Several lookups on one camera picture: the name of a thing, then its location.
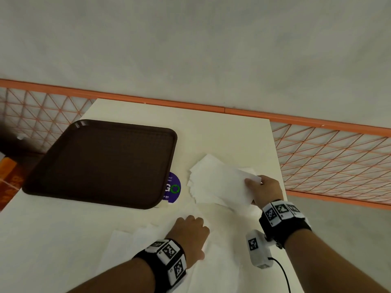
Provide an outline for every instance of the brown tray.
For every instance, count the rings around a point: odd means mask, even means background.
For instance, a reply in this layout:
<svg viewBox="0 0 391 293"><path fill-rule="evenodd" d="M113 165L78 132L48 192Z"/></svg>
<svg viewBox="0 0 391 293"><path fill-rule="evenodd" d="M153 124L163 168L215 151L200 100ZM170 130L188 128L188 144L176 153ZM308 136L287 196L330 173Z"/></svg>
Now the brown tray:
<svg viewBox="0 0 391 293"><path fill-rule="evenodd" d="M79 120L33 169L23 191L149 209L164 196L176 140L169 128Z"/></svg>

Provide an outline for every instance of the purple sticker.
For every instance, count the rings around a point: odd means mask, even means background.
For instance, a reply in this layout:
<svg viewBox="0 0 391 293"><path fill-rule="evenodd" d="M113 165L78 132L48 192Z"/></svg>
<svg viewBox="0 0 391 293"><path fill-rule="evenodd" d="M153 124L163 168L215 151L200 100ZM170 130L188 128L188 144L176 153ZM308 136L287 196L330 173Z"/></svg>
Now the purple sticker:
<svg viewBox="0 0 391 293"><path fill-rule="evenodd" d="M181 194L181 181L179 181L179 178L175 174L170 172L163 199L169 202L175 202L179 194Z"/></svg>

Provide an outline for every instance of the cable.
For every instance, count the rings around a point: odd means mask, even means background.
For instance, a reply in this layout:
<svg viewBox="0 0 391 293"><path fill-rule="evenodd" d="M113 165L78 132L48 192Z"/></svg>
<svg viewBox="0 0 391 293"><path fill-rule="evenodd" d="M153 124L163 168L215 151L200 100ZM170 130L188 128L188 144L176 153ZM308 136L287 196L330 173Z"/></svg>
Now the cable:
<svg viewBox="0 0 391 293"><path fill-rule="evenodd" d="M291 287L289 286L288 277L287 277L287 274L285 273L285 271L284 271L282 265L281 265L276 259L274 259L273 257L268 257L268 259L269 259L269 260L274 260L274 261L276 261L276 262L278 263L278 265L281 267L282 272L284 273L285 279L286 279L286 281L287 281L288 291L289 291L289 293L291 293Z"/></svg>

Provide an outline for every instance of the hand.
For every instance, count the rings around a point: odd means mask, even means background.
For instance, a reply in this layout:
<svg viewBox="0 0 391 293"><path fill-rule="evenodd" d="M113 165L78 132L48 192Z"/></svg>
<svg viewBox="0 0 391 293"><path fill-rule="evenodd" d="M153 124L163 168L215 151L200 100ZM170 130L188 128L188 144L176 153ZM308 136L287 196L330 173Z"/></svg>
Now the hand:
<svg viewBox="0 0 391 293"><path fill-rule="evenodd" d="M203 218L195 219L191 215L186 220L178 218L166 236L166 238L173 239L182 246L185 251L187 268L192 267L198 260L205 258L205 254L201 249L210 231L203 224Z"/></svg>
<svg viewBox="0 0 391 293"><path fill-rule="evenodd" d="M262 209L268 203L275 200L284 200L280 183L267 176L260 175L262 178L262 184L259 184L251 179L245 179L244 183L251 190L254 195L254 202L258 208Z"/></svg>

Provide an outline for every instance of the table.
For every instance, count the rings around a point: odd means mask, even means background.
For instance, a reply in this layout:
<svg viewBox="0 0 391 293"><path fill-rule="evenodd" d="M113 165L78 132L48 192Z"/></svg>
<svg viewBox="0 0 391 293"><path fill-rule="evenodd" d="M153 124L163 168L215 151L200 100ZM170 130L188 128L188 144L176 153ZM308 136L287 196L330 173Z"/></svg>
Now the table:
<svg viewBox="0 0 391 293"><path fill-rule="evenodd" d="M277 179L283 188L268 119L106 99L97 99L83 118L176 131L171 172L183 185L181 194L169 207L135 210L19 191L0 213L0 292L66 292L89 279L113 230L132 232L149 222L156 223L157 218L192 200L188 187L184 187L188 170L206 153L237 167L253 167L257 173ZM260 229L256 220L238 217L218 205L200 204L199 209L224 240L232 243L243 264L240 292L288 291L278 265L266 270L251 265L245 235ZM292 292L302 292L286 252L272 247L272 255L284 266Z"/></svg>

